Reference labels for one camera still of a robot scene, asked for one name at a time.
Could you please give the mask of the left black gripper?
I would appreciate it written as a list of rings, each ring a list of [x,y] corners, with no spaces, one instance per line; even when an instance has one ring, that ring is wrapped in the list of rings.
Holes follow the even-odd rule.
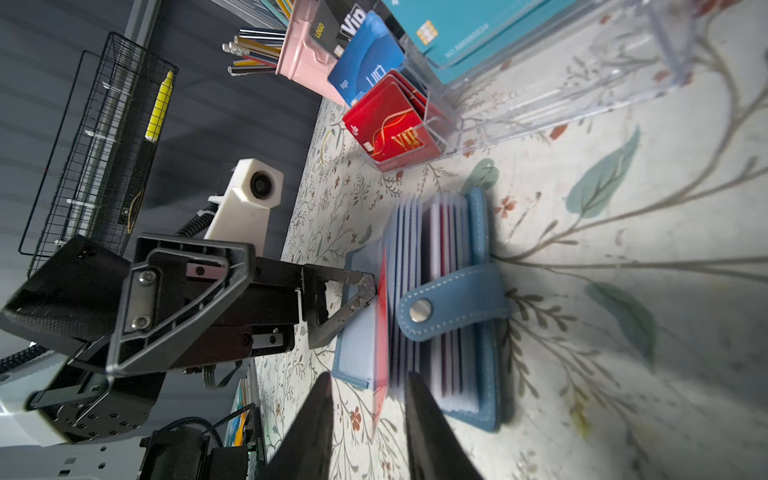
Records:
[[[330,307],[328,286],[351,290]],[[29,341],[1,362],[1,440],[62,444],[140,428],[173,371],[226,388],[246,360],[327,346],[377,293],[371,273],[285,263],[248,243],[145,234],[132,260],[68,241],[1,310]]]

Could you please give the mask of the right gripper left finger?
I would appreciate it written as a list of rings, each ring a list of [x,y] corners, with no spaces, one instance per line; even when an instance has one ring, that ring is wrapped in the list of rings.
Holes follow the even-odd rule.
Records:
[[[258,479],[328,479],[332,441],[332,377],[324,372]]]

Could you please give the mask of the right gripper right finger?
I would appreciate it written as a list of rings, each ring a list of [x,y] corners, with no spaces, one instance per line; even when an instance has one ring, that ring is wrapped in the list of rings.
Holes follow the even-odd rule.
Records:
[[[415,372],[406,381],[405,431],[411,479],[481,479]]]

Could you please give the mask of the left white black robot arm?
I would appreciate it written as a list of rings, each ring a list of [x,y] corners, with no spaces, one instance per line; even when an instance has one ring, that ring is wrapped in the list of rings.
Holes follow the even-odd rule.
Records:
[[[29,346],[1,361],[1,442],[52,446],[141,427],[168,373],[224,389],[220,365],[327,345],[376,295],[373,274],[263,258],[251,244],[167,235],[132,260],[76,236],[1,309]]]

